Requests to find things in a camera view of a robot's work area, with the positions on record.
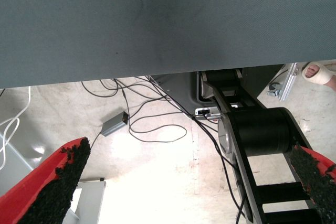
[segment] black metal bracket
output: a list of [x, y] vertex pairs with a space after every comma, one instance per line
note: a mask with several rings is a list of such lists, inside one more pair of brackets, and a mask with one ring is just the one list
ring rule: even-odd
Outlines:
[[[267, 109], [241, 85], [239, 70], [202, 72], [202, 85], [212, 89], [222, 116], [219, 143], [237, 167], [234, 175], [240, 198], [246, 195], [246, 223], [321, 223], [320, 216], [289, 161], [295, 144], [311, 148], [292, 114], [285, 108]], [[257, 186], [248, 156], [283, 153], [297, 182]], [[265, 213], [263, 204], [305, 200], [308, 209]]]

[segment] cable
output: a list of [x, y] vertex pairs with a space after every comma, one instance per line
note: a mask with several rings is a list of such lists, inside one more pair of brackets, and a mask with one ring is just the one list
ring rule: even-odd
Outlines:
[[246, 194], [244, 194], [243, 198], [241, 199], [241, 204], [240, 204], [240, 207], [239, 207], [239, 211], [238, 211], [238, 215], [237, 215], [237, 219], [236, 219], [236, 224], [239, 223], [240, 215], [243, 213], [243, 206], [244, 206], [245, 199], [246, 199]]
[[200, 122], [203, 126], [209, 128], [210, 130], [213, 130], [214, 132], [218, 133], [218, 130], [215, 130], [214, 128], [210, 127], [209, 125], [206, 125], [205, 123]]
[[[126, 106], [127, 106], [128, 114], [130, 115], [130, 116], [129, 116], [129, 120], [128, 120], [128, 124], [129, 124], [128, 131], [129, 131], [129, 133], [130, 133], [134, 138], [136, 138], [137, 140], [139, 140], [139, 141], [141, 141], [141, 142], [144, 142], [144, 143], [172, 143], [172, 142], [175, 142], [175, 141], [177, 141], [177, 140], [180, 140], [181, 138], [183, 138], [183, 137], [187, 134], [187, 130], [186, 130], [186, 128], [183, 127], [183, 126], [180, 126], [180, 125], [178, 125], [178, 124], [165, 124], [165, 125], [159, 126], [159, 127], [157, 127], [157, 128], [154, 128], [154, 129], [151, 129], [151, 130], [148, 130], [148, 131], [135, 131], [135, 130], [133, 130], [133, 129], [132, 129], [132, 125], [133, 125], [135, 122], [139, 121], [139, 120], [142, 120], [142, 119], [145, 119], [145, 118], [152, 118], [152, 117], [156, 117], [156, 116], [163, 116], [163, 115], [170, 115], [170, 114], [178, 114], [178, 113], [180, 113], [180, 112], [170, 112], [170, 113], [164, 113], [164, 114], [158, 114], [158, 115], [143, 116], [143, 117], [140, 117], [140, 118], [134, 120], [134, 121], [131, 123], [131, 120], [130, 120], [130, 119], [131, 119], [134, 115], [131, 116], [131, 114], [130, 114], [130, 107], [129, 107], [128, 100], [127, 100], [127, 97], [126, 97], [126, 94], [125, 94], [124, 90], [122, 89], [121, 91], [122, 91], [122, 95], [123, 95], [124, 98], [125, 98], [125, 102], [126, 102]], [[168, 127], [168, 126], [176, 126], [176, 127], [180, 127], [180, 128], [182, 128], [182, 129], [185, 131], [185, 133], [183, 134], [183, 136], [178, 137], [178, 138], [176, 138], [176, 139], [174, 139], [174, 140], [171, 140], [171, 141], [146, 141], [146, 140], [143, 140], [143, 139], [141, 139], [141, 138], [135, 136], [134, 134], [132, 134], [132, 132], [134, 132], [134, 133], [139, 133], [139, 134], [145, 134], [145, 133], [149, 133], [149, 132], [156, 131], [156, 130], [161, 129], [161, 128], [163, 128], [163, 127]]]
[[113, 94], [111, 94], [111, 95], [98, 95], [98, 94], [92, 93], [90, 90], [88, 90], [87, 87], [85, 87], [85, 85], [84, 85], [84, 83], [83, 83], [82, 81], [81, 81], [81, 83], [82, 83], [83, 88], [84, 88], [86, 91], [88, 91], [90, 94], [94, 95], [95, 97], [101, 97], [101, 98], [113, 97], [113, 96], [115, 96], [115, 95], [118, 93], [118, 91], [116, 90], [116, 91], [115, 91]]
[[129, 90], [133, 91], [134, 93], [136, 93], [136, 94], [138, 94], [138, 95], [140, 95], [140, 96], [142, 96], [142, 97], [144, 97], [144, 98], [147, 98], [147, 99], [150, 99], [150, 100], [156, 99], [156, 98], [153, 98], [153, 97], [148, 97], [148, 96], [146, 96], [146, 95], [143, 95], [143, 94], [141, 94], [141, 93], [135, 91], [134, 89], [131, 89], [131, 88], [130, 88], [131, 86], [145, 86], [145, 87], [151, 89], [150, 87], [148, 87], [148, 86], [146, 86], [146, 85], [142, 85], [142, 84], [133, 84], [133, 85], [126, 86], [126, 85], [125, 85], [123, 82], [121, 82], [120, 80], [118, 80], [118, 79], [115, 79], [115, 80], [116, 80], [118, 83], [120, 83], [121, 85], [124, 86], [124, 87], [122, 87], [122, 89], [123, 89], [123, 88], [128, 88]]
[[5, 92], [6, 89], [3, 89], [0, 93], [0, 97], [2, 96], [2, 94]]
[[[17, 115], [16, 115], [15, 117], [13, 117], [12, 119], [8, 119], [8, 120], [6, 120], [6, 121], [0, 123], [0, 125], [2, 125], [2, 124], [6, 123], [6, 122], [8, 122], [8, 121], [10, 120], [10, 122], [8, 123], [8, 125], [7, 125], [6, 128], [5, 128], [5, 131], [4, 131], [4, 134], [3, 134], [3, 137], [2, 137], [2, 152], [3, 152], [3, 157], [4, 157], [4, 158], [3, 158], [3, 163], [2, 163], [2, 165], [0, 166], [0, 170], [1, 170], [2, 168], [4, 168], [5, 165], [6, 165], [6, 145], [10, 142], [12, 136], [14, 135], [15, 131], [17, 130], [17, 128], [18, 128], [18, 126], [19, 126], [19, 123], [20, 123], [19, 116], [20, 116], [23, 112], [25, 112], [26, 109], [29, 107], [29, 104], [30, 104], [30, 97], [31, 97], [31, 95], [30, 95], [30, 86], [29, 86], [29, 87], [28, 87], [28, 102], [27, 102], [27, 105], [26, 105], [26, 106], [25, 106], [19, 113], [17, 113]], [[17, 121], [16, 126], [15, 126], [13, 132], [11, 133], [11, 135], [9, 136], [9, 138], [6, 140], [7, 131], [8, 131], [8, 129], [9, 129], [9, 127], [14, 123], [14, 121]]]
[[215, 123], [215, 122], [211, 121], [211, 120], [208, 119], [205, 115], [203, 115], [203, 117], [204, 117], [208, 122], [218, 125], [218, 123]]
[[287, 71], [288, 71], [288, 69], [285, 70], [285, 71], [283, 71], [283, 72], [281, 72], [280, 74], [278, 74], [277, 76], [275, 76], [269, 83], [273, 83], [280, 75], [286, 73]]
[[[165, 93], [165, 91], [156, 83], [156, 85], [151, 81], [151, 78], [152, 77], [148, 77], [148, 81], [154, 86], [158, 86], [158, 88]], [[229, 192], [230, 192], [230, 195], [232, 197], [232, 200], [234, 202], [234, 204], [236, 205], [236, 207], [239, 209], [239, 205], [233, 195], [233, 191], [232, 191], [232, 188], [231, 188], [231, 184], [230, 184], [230, 180], [229, 180], [229, 177], [228, 177], [228, 172], [227, 172], [227, 168], [226, 168], [226, 165], [224, 163], [224, 161], [226, 161], [233, 169], [237, 170], [237, 168], [228, 160], [226, 159], [222, 153], [221, 153], [221, 149], [219, 148], [216, 140], [214, 139], [214, 137], [211, 135], [211, 133], [202, 125], [202, 123], [197, 120], [197, 118], [193, 115], [191, 115], [182, 105], [180, 105], [176, 100], [174, 100], [170, 95], [168, 95], [167, 93], [165, 93], [172, 101], [174, 101], [175, 103], [177, 103], [185, 112], [186, 112], [186, 115], [188, 117], [190, 117], [208, 136], [209, 138], [212, 140], [213, 144], [215, 145], [215, 149], [217, 151], [217, 153], [219, 154], [220, 156], [220, 160], [222, 161], [222, 165], [223, 165], [223, 168], [224, 168], [224, 173], [225, 173], [225, 177], [226, 177], [226, 180], [227, 180], [227, 184], [228, 184], [228, 187], [229, 187]]]
[[100, 135], [101, 131], [97, 134], [97, 136], [94, 138], [95, 140], [93, 140], [92, 144], [91, 144], [91, 149], [93, 148], [94, 146], [94, 143], [96, 142], [98, 136]]
[[[165, 113], [165, 114], [159, 114], [159, 115], [144, 116], [144, 117], [140, 117], [140, 118], [136, 119], [136, 120], [133, 121], [132, 123], [130, 122], [130, 119], [133, 118], [137, 113], [139, 113], [140, 110], [143, 108], [143, 106], [144, 106], [145, 104], [147, 104], [147, 103], [149, 103], [149, 102], [152, 102], [152, 101], [167, 101], [171, 106], [175, 107], [177, 110], [180, 111], [180, 112], [173, 112], [173, 113], [183, 113], [183, 114], [185, 114], [189, 119], [195, 121], [195, 123], [196, 123], [196, 124], [197, 124], [197, 125], [198, 125], [198, 126], [199, 126], [199, 127], [200, 127], [200, 128], [201, 128], [201, 129], [202, 129], [208, 136], [209, 136], [209, 138], [212, 140], [212, 142], [213, 142], [213, 144], [214, 144], [214, 146], [215, 146], [215, 149], [216, 149], [217, 153], [219, 154], [219, 156], [220, 156], [220, 158], [221, 158], [221, 161], [222, 161], [222, 165], [223, 165], [223, 168], [224, 168], [224, 173], [225, 173], [225, 177], [226, 177], [226, 180], [227, 180], [227, 183], [228, 183], [228, 187], [229, 187], [230, 195], [231, 195], [231, 197], [232, 197], [232, 199], [233, 199], [233, 202], [235, 203], [236, 207], [239, 209], [239, 205], [238, 205], [238, 203], [237, 203], [237, 201], [236, 201], [236, 199], [235, 199], [235, 197], [234, 197], [234, 195], [233, 195], [233, 191], [232, 191], [232, 188], [231, 188], [231, 184], [230, 184], [230, 180], [229, 180], [229, 177], [228, 177], [228, 172], [227, 172], [227, 168], [226, 168], [225, 162], [227, 162], [233, 169], [237, 170], [237, 168], [236, 168], [236, 167], [235, 167], [235, 166], [234, 166], [228, 159], [226, 159], [226, 158], [222, 155], [222, 153], [221, 153], [221, 149], [219, 148], [219, 146], [218, 146], [216, 140], [214, 139], [214, 137], [211, 135], [211, 133], [210, 133], [205, 127], [208, 127], [208, 128], [210, 128], [210, 129], [212, 129], [212, 130], [214, 130], [214, 131], [216, 131], [216, 130], [213, 129], [212, 127], [210, 127], [210, 126], [208, 126], [208, 125], [206, 125], [206, 124], [200, 122], [200, 121], [195, 117], [195, 115], [189, 113], [189, 111], [188, 111], [185, 107], [183, 107], [180, 103], [178, 103], [178, 102], [177, 102], [176, 100], [174, 100], [170, 95], [168, 95], [168, 94], [167, 94], [167, 93], [166, 93], [166, 92], [165, 92], [165, 91], [164, 91], [164, 90], [163, 90], [163, 89], [156, 83], [156, 81], [155, 81], [151, 76], [147, 76], [147, 77], [146, 77], [147, 80], [145, 80], [145, 79], [143, 79], [143, 78], [140, 78], [140, 77], [136, 77], [136, 78], [138, 78], [138, 79], [140, 79], [140, 80], [143, 80], [143, 81], [146, 81], [146, 82], [149, 82], [149, 83], [154, 87], [154, 89], [155, 89], [157, 92], [155, 92], [153, 89], [152, 89], [152, 91], [154, 91], [156, 94], [160, 94], [161, 97], [159, 97], [159, 98], [150, 98], [150, 97], [146, 97], [146, 98], [148, 98], [148, 99], [150, 99], [150, 100], [145, 101], [144, 103], [142, 103], [141, 106], [140, 106], [140, 108], [139, 108], [133, 115], [131, 115], [131, 114], [130, 114], [130, 108], [129, 108], [128, 100], [127, 100], [126, 94], [125, 94], [125, 92], [124, 92], [124, 88], [128, 88], [128, 89], [130, 89], [130, 87], [131, 87], [131, 86], [134, 86], [134, 85], [126, 86], [126, 85], [125, 85], [123, 82], [121, 82], [120, 80], [114, 79], [114, 81], [115, 81], [116, 83], [119, 83], [119, 84], [120, 84], [120, 87], [121, 87], [120, 89], [121, 89], [121, 91], [122, 91], [122, 94], [123, 94], [123, 96], [124, 96], [124, 99], [125, 99], [125, 102], [126, 102], [126, 105], [127, 105], [127, 110], [128, 110], [128, 114], [129, 114], [129, 133], [130, 133], [134, 138], [136, 138], [137, 140], [139, 140], [139, 141], [141, 141], [141, 142], [150, 142], [150, 143], [171, 143], [171, 142], [175, 142], [175, 141], [177, 141], [177, 140], [183, 138], [183, 137], [187, 134], [187, 130], [186, 130], [184, 127], [182, 127], [182, 126], [180, 126], [180, 125], [176, 125], [176, 124], [162, 125], [162, 126], [157, 127], [157, 128], [155, 128], [155, 129], [152, 129], [152, 130], [149, 130], [149, 131], [143, 131], [143, 132], [140, 132], [140, 131], [134, 131], [133, 128], [132, 128], [132, 125], [133, 125], [135, 122], [137, 122], [137, 121], [139, 121], [139, 120], [141, 120], [141, 119], [144, 119], [144, 118], [152, 118], [152, 117], [155, 117], [155, 116], [164, 116], [164, 115], [172, 114], [172, 113]], [[161, 128], [166, 127], [166, 126], [178, 126], [178, 127], [181, 127], [181, 128], [183, 128], [183, 129], [185, 130], [185, 134], [184, 134], [183, 136], [177, 138], [177, 139], [172, 140], [172, 141], [145, 141], [145, 140], [142, 140], [142, 139], [138, 138], [138, 137], [135, 136], [134, 134], [132, 134], [132, 132], [134, 132], [134, 133], [140, 133], [140, 134], [142, 134], [142, 133], [148, 133], [148, 132], [152, 132], [152, 131], [161, 129]]]

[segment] power adapter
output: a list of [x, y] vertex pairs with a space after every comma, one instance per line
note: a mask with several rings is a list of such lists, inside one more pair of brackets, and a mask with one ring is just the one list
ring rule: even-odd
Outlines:
[[102, 134], [103, 136], [108, 136], [112, 134], [121, 127], [127, 125], [128, 119], [128, 114], [126, 112], [121, 112], [120, 114], [103, 123], [100, 134]]

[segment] white floor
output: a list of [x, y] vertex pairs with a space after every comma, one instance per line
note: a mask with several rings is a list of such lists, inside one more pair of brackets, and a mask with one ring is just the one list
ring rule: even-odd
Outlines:
[[[123, 80], [136, 82], [134, 78]], [[98, 94], [111, 93], [104, 91], [99, 81], [86, 84]], [[146, 88], [134, 89], [155, 97]], [[69, 140], [81, 136], [93, 139], [104, 121], [126, 110], [121, 92], [113, 98], [97, 98], [88, 94], [80, 82], [32, 87], [31, 92], [31, 105], [21, 116], [22, 124], [13, 144], [35, 166]], [[126, 95], [131, 113], [145, 100], [129, 90]], [[312, 147], [336, 160], [335, 92], [298, 76], [285, 102], [267, 96], [266, 90], [259, 99], [267, 107], [288, 108]], [[6, 90], [0, 98], [0, 119], [13, 116], [26, 100], [27, 88]], [[146, 106], [141, 116], [175, 111], [162, 101]], [[169, 123], [184, 126], [186, 137], [174, 143], [142, 143], [124, 127], [108, 137], [98, 138], [82, 178], [107, 179], [100, 224], [235, 223], [237, 209], [228, 193], [220, 159], [212, 142], [196, 124], [177, 114], [146, 119], [134, 128], [151, 129]], [[167, 127], [141, 137], [171, 140], [181, 134], [183, 130]], [[258, 184], [292, 180], [281, 155], [253, 157], [250, 161]], [[235, 189], [230, 168], [229, 171]]]

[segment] white cable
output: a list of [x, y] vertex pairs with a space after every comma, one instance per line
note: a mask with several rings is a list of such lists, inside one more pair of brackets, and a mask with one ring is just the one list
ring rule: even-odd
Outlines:
[[[13, 118], [10, 118], [10, 119], [7, 119], [6, 121], [3, 121], [2, 123], [0, 123], [0, 126], [3, 125], [3, 124], [5, 124], [6, 122], [12, 120], [12, 119], [13, 119]], [[19, 125], [20, 125], [20, 118], [17, 118], [16, 121], [17, 121], [17, 122], [16, 122], [16, 126], [15, 126], [15, 128], [13, 129], [11, 135], [7, 138], [7, 141], [6, 141], [6, 144], [5, 144], [5, 145], [7, 145], [7, 144], [10, 142], [10, 139], [12, 138], [12, 136], [14, 135], [14, 133], [16, 132], [17, 128], [18, 128]]]
[[[30, 86], [28, 87], [28, 102], [27, 102], [27, 105], [19, 112], [17, 113], [17, 115], [11, 119], [8, 119], [2, 123], [0, 123], [0, 126], [3, 125], [4, 123], [8, 122], [10, 120], [10, 122], [8, 123], [8, 125], [6, 126], [5, 128], [5, 131], [4, 131], [4, 134], [3, 134], [3, 137], [2, 137], [2, 149], [0, 150], [0, 152], [2, 151], [3, 152], [3, 162], [2, 162], [2, 165], [0, 166], [0, 170], [2, 168], [5, 167], [5, 164], [6, 164], [6, 145], [9, 143], [10, 139], [12, 138], [12, 136], [14, 135], [15, 131], [17, 130], [19, 124], [20, 124], [20, 119], [18, 118], [23, 112], [25, 112], [25, 110], [29, 107], [29, 104], [30, 104]], [[9, 136], [9, 138], [6, 140], [6, 134], [7, 134], [7, 131], [9, 129], [9, 127], [14, 123], [14, 121], [17, 121], [16, 123], [16, 126], [13, 130], [13, 132], [11, 133], [11, 135]]]

